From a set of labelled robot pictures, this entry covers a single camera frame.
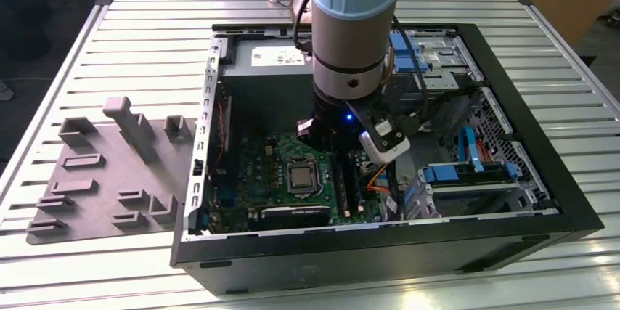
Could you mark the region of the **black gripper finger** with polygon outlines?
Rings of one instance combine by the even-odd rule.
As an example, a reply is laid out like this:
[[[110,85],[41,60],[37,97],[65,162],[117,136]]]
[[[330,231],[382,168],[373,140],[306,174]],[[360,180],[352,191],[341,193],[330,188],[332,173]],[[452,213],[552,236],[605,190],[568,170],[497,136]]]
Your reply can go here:
[[[300,120],[296,123],[296,139],[317,152],[334,152],[336,130],[318,118]]]

